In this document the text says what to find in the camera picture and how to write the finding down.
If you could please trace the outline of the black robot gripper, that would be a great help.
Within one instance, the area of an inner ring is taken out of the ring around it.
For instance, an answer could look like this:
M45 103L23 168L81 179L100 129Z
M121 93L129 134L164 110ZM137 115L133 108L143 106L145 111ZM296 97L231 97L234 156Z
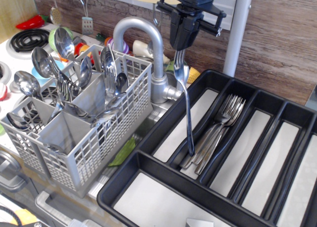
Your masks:
M214 36L221 34L222 19L226 13L214 6L214 0L177 0L177 4L168 4L165 0L157 2L157 9L170 15L170 44L175 50L183 50L192 46L199 29ZM203 13L217 17L216 23L211 24L204 20ZM181 41L182 26L184 45Z

